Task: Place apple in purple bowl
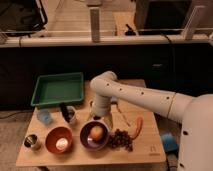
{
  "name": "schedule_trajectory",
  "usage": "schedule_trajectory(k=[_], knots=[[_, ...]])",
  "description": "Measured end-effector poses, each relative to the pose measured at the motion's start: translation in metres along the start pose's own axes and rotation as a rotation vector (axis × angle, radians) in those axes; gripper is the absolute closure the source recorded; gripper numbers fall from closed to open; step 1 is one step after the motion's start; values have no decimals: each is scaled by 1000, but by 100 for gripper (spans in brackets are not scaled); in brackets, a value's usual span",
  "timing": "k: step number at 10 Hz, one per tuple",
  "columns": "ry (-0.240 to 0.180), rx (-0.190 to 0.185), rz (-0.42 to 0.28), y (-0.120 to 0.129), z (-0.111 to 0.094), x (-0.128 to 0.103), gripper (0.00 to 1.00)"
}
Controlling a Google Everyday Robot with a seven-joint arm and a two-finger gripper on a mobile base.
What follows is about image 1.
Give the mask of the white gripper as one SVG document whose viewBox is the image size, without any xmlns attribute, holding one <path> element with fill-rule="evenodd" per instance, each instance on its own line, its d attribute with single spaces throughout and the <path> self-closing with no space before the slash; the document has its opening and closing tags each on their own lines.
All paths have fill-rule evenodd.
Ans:
<svg viewBox="0 0 213 171">
<path fill-rule="evenodd" d="M 95 96 L 93 98 L 91 112 L 98 117 L 104 117 L 111 111 L 111 102 L 109 97 Z"/>
</svg>

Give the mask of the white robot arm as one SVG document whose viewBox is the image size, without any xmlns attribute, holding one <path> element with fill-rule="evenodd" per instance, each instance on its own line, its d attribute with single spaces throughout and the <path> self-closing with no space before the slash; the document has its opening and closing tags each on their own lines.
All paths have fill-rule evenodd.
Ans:
<svg viewBox="0 0 213 171">
<path fill-rule="evenodd" d="M 213 94 L 181 93 L 121 84 L 112 71 L 94 77 L 91 112 L 104 117 L 117 97 L 182 125 L 177 171 L 213 171 Z"/>
</svg>

